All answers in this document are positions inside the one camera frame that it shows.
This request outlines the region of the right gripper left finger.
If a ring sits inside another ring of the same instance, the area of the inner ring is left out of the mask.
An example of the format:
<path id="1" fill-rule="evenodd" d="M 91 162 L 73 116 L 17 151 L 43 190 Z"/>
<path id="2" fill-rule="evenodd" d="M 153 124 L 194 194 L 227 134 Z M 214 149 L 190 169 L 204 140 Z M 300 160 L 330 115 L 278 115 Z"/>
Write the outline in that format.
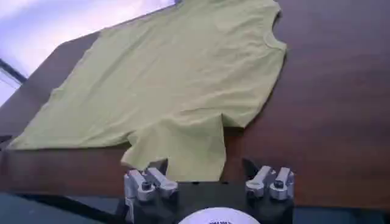
<path id="1" fill-rule="evenodd" d="M 157 195 L 169 199 L 179 184 L 166 177 L 168 159 L 150 162 L 144 170 L 130 169 L 124 174 L 124 197 L 128 201 L 149 202 Z"/>

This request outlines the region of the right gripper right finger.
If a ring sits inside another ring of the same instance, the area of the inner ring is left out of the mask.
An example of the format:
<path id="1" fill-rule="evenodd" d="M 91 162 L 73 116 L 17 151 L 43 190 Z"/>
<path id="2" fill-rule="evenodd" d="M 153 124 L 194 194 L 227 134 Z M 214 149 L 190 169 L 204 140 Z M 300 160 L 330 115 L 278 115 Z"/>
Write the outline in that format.
<path id="1" fill-rule="evenodd" d="M 262 198 L 266 194 L 277 201 L 294 198 L 294 172 L 291 168 L 276 170 L 271 166 L 257 166 L 246 158 L 243 159 L 243 167 L 248 177 L 246 192 L 255 198 Z"/>

